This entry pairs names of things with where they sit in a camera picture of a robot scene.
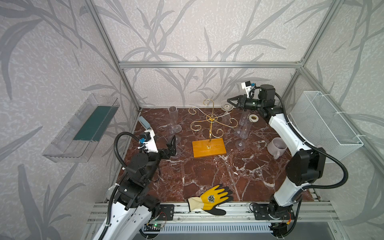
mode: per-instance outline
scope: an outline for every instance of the wooden base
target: wooden base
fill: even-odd
[[[208,149],[208,142],[209,139],[192,142],[194,158],[223,155],[227,153],[222,138],[212,139],[211,149]]]

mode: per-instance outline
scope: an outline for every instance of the red marble surface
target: red marble surface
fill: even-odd
[[[220,108],[215,113],[222,114]],[[166,138],[169,136],[168,109],[143,109],[141,115],[150,123],[158,136],[157,147],[166,148]],[[234,109],[231,117],[239,120],[241,111]],[[161,177],[156,183],[151,183],[149,194],[156,196],[162,202],[184,202],[192,196],[200,196],[212,186],[222,183],[233,191],[234,201],[267,202],[283,183],[286,174],[285,166],[291,156],[287,150],[277,160],[267,151],[268,143],[278,134],[266,122],[259,121],[252,124],[246,148],[239,150],[235,142],[239,140],[229,127],[224,130],[224,144],[226,155],[195,159],[193,157],[192,141],[208,139],[209,123],[204,122],[202,129],[194,132],[190,129],[193,120],[203,120],[205,116],[198,112],[196,115],[188,113],[188,109],[179,109],[178,123],[182,131],[177,133],[181,137],[178,150],[182,155],[178,159],[162,160],[160,163]],[[220,128],[214,123],[213,133]],[[135,135],[144,131],[140,123],[137,124]],[[138,144],[132,141],[128,149],[125,162],[138,153]],[[305,192],[304,201],[313,201],[309,192]]]

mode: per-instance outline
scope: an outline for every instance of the work glove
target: work glove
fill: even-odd
[[[222,184],[214,186],[204,192],[200,197],[191,197],[188,199],[189,211],[202,209],[212,215],[225,215],[227,212],[223,209],[217,209],[216,206],[226,202],[233,201],[232,191],[229,187],[222,187]]]

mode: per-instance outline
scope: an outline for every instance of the pink mug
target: pink mug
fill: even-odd
[[[281,137],[275,137],[267,146],[268,152],[273,155],[274,159],[278,159],[283,155],[286,149],[287,145]]]

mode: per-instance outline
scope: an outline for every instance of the roll of tape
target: roll of tape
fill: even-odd
[[[259,120],[259,117],[257,115],[251,114],[251,115],[249,115],[248,119],[251,122],[257,122]]]

